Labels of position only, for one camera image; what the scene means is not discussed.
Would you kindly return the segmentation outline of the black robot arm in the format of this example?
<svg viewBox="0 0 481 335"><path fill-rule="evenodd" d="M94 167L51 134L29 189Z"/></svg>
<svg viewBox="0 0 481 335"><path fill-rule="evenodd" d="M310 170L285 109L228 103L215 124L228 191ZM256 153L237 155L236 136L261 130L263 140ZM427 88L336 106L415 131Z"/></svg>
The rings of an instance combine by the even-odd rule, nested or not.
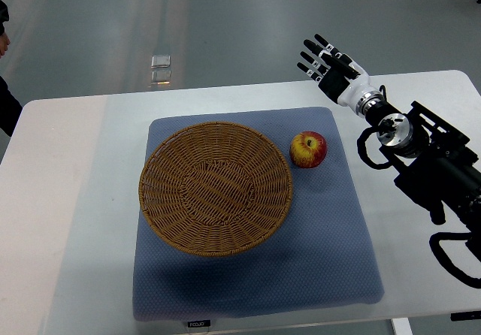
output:
<svg viewBox="0 0 481 335"><path fill-rule="evenodd" d="M401 113L384 99L370 102L364 112L370 128L357 140L358 154L369 167L393 167L395 185L430 213L436 225L445 223L450 208L473 234L480 233L480 172L468 137L414 101Z"/></svg>

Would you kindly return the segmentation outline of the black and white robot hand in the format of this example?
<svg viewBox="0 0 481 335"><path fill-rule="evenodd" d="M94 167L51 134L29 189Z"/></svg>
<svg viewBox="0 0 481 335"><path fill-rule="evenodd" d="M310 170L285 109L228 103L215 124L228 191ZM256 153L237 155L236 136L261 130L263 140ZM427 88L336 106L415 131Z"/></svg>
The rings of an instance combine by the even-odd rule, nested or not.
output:
<svg viewBox="0 0 481 335"><path fill-rule="evenodd" d="M368 73L357 62L321 35L304 40L303 45L306 50L300 52L303 60L297 67L335 104L364 117L371 107L386 99L381 90L371 85Z"/></svg>

